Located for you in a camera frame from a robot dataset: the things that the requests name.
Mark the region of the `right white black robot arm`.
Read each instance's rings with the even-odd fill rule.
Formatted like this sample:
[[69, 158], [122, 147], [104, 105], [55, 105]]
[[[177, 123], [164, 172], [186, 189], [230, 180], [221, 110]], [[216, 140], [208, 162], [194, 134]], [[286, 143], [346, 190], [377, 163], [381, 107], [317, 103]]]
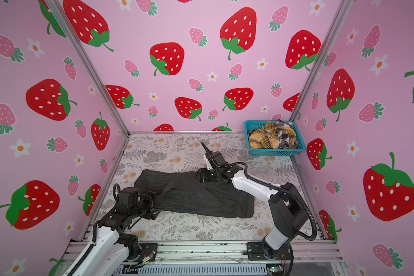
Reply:
[[219, 181], [232, 185], [234, 189], [267, 203], [270, 208], [273, 228], [262, 239], [257, 250], [247, 250], [249, 257], [276, 259], [281, 256], [282, 250], [289, 249], [291, 241], [297, 236], [307, 240], [316, 238], [316, 222], [312, 212], [293, 184], [287, 182], [277, 186], [254, 177], [248, 173], [246, 163], [229, 164], [218, 151], [207, 149], [204, 160], [207, 168], [199, 171], [201, 182]]

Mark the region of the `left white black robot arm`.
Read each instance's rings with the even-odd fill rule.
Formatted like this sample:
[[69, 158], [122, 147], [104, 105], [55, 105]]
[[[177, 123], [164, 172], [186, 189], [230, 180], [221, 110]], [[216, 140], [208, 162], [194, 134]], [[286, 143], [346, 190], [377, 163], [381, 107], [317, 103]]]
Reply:
[[136, 235], [125, 233], [141, 219], [155, 220], [160, 213], [154, 192], [140, 193], [136, 187], [113, 188], [115, 205], [93, 224], [92, 238], [66, 276], [111, 276], [123, 262], [138, 270], [155, 261], [157, 243], [140, 243]]

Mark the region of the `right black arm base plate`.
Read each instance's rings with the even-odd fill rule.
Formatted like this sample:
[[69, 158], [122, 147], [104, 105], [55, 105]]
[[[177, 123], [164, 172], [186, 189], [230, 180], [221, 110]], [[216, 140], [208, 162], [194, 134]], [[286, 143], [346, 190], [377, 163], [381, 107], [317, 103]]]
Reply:
[[248, 242], [243, 255], [250, 261], [291, 261], [294, 259], [290, 244], [284, 244], [279, 249], [272, 249], [265, 241]]

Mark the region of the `dark grey pinstripe shirt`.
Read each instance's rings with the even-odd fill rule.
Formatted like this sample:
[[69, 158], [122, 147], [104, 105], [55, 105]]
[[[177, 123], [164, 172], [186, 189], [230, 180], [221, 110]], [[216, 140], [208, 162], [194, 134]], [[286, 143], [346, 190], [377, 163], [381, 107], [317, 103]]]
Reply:
[[142, 194], [155, 193], [156, 208], [224, 218], [254, 216], [253, 195], [222, 182], [199, 182], [197, 173], [143, 170], [135, 181]]

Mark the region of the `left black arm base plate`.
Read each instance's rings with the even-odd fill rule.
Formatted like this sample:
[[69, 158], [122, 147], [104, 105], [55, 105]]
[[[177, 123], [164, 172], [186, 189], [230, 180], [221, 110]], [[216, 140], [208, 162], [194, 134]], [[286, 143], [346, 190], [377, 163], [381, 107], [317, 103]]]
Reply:
[[157, 243], [139, 243], [128, 246], [129, 253], [126, 259], [127, 262], [140, 263], [144, 259], [146, 262], [154, 262], [156, 253], [158, 251]]

